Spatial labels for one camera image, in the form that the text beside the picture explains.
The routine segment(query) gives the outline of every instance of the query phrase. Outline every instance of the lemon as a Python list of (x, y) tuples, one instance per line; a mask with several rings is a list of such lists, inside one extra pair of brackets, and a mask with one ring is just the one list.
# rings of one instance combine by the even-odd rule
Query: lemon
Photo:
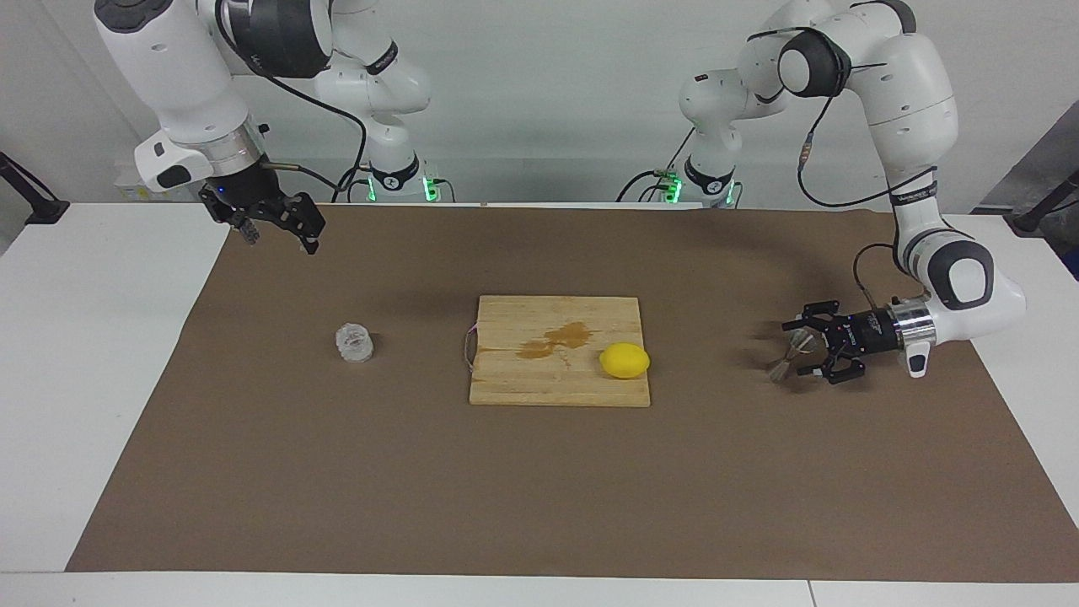
[(643, 348), (625, 342), (612, 344), (600, 355), (600, 365), (607, 375), (618, 380), (633, 380), (648, 371), (652, 360)]

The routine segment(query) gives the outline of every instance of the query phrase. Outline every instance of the white wall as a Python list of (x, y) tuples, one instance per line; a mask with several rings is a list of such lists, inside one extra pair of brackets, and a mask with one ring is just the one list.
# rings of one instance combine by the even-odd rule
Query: white wall
[[(67, 1), (88, 15), (93, 2)], [(139, 141), (80, 53), (35, 0), (0, 1), (0, 149), (72, 199), (114, 199), (113, 162)], [(0, 180), (0, 249), (30, 213)]]
[[(92, 3), (0, 2), (0, 143), (76, 199), (115, 197), (114, 157), (134, 147), (136, 133), (155, 129), (98, 40)], [(732, 67), (746, 36), (780, 4), (385, 0), (382, 13), (402, 52), (432, 73), (432, 107), (407, 121), (461, 198), (609, 199), (632, 174), (665, 164), (681, 141), (682, 81)], [(960, 140), (942, 166), (942, 202), (965, 211), (1079, 98), (1079, 3), (912, 4), (958, 96)], [(343, 169), (355, 136), (341, 119), (242, 80), (257, 118), (273, 126), (272, 155)], [(802, 101), (742, 127), (745, 205), (808, 207), (794, 165), (820, 104)], [(859, 101), (847, 93), (832, 111), (807, 169), (810, 187), (835, 197), (880, 188)], [(57, 119), (64, 126), (52, 125)], [(327, 197), (300, 177), (286, 184)]]

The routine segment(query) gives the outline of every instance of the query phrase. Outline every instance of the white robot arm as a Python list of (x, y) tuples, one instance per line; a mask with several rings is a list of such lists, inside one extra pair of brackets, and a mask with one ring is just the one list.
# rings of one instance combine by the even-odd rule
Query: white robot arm
[[(821, 332), (829, 357), (800, 370), (833, 384), (864, 374), (860, 357), (900, 350), (913, 377), (926, 374), (933, 346), (996, 333), (1026, 312), (1022, 289), (982, 244), (952, 227), (937, 204), (935, 163), (955, 143), (958, 114), (932, 42), (916, 32), (900, 0), (857, 2), (835, 14), (825, 0), (792, 0), (750, 37), (737, 70), (700, 74), (682, 89), (697, 128), (686, 179), (708, 201), (730, 187), (741, 139), (732, 122), (781, 111), (791, 96), (862, 100), (896, 212), (894, 261), (926, 289), (886, 308), (838, 315), (838, 302), (806, 306), (784, 330)], [(808, 160), (803, 149), (798, 177)], [(837, 368), (846, 361), (847, 367)]]
[[(314, 252), (325, 221), (308, 194), (281, 192), (262, 133), (232, 82), (232, 71), (249, 68), (271, 78), (315, 78), (330, 105), (346, 105), (378, 125), (369, 169), (379, 187), (437, 197), (425, 163), (394, 115), (424, 109), (429, 84), (379, 27), (377, 3), (337, 0), (331, 12), (330, 0), (96, 0), (106, 46), (161, 123), (135, 151), (150, 189), (205, 179), (200, 196), (215, 220), (251, 242), (258, 232), (250, 219), (269, 220)], [(334, 47), (346, 60), (327, 70)], [(358, 84), (326, 83), (349, 69), (363, 70)], [(374, 191), (372, 184), (371, 197)]]

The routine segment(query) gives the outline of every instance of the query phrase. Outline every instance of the wooden cutting board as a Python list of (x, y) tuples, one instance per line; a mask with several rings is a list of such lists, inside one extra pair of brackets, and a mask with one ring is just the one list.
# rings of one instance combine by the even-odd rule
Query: wooden cutting board
[(636, 296), (491, 295), (479, 300), (474, 405), (647, 408), (648, 377), (615, 380), (599, 356), (644, 347)]

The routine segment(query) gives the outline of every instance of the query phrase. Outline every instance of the tabletop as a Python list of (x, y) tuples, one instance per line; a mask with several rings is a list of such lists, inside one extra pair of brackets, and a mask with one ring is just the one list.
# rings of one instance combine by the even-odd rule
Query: tabletop
[[(1079, 348), (1079, 284), (1043, 242), (1014, 236), (998, 217), (950, 220), (986, 244), (1026, 290), (1027, 318), (974, 347), (1079, 521), (1079, 374), (1068, 373)], [(226, 235), (195, 204), (77, 204), (56, 225), (28, 226), (0, 257), (0, 602), (136, 605), (152, 595), (159, 605), (1079, 604), (1079, 584), (63, 574)]]

